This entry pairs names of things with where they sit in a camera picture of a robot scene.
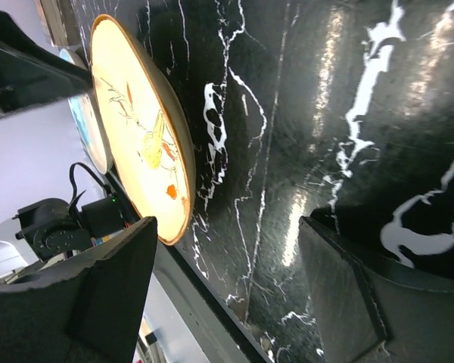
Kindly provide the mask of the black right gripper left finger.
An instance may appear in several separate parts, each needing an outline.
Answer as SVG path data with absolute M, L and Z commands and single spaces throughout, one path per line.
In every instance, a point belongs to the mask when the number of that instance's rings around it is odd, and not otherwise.
M 157 249 L 157 220 L 0 284 L 0 362 L 131 362 Z

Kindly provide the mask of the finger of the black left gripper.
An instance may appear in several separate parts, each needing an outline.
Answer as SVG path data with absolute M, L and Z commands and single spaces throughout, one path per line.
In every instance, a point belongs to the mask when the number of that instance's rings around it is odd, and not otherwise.
M 38 46 L 8 13 L 0 11 L 0 119 L 92 88 L 90 71 Z

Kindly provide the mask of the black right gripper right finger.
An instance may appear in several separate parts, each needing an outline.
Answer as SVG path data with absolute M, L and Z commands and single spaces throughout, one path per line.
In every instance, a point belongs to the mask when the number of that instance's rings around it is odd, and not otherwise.
M 327 362 L 454 362 L 454 280 L 349 242 L 310 217 L 298 244 Z

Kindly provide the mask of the beige leaf pattern plate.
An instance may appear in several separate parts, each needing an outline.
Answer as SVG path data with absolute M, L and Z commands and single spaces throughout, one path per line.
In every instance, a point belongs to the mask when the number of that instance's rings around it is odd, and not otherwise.
M 91 62 L 113 162 L 140 217 L 157 219 L 166 245 L 177 243 L 194 207 L 196 165 L 184 111 L 143 45 L 108 14 L 96 17 Z

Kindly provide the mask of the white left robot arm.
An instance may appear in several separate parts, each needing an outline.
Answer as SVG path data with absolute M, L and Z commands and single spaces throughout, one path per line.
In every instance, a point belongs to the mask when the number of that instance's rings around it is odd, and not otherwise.
M 90 71 L 39 47 L 0 11 L 0 119 L 57 101 L 68 102 L 75 120 L 99 123 Z M 40 200 L 0 224 L 0 279 L 71 257 L 126 227 L 126 212 L 102 178 L 110 168 L 73 163 L 70 200 Z

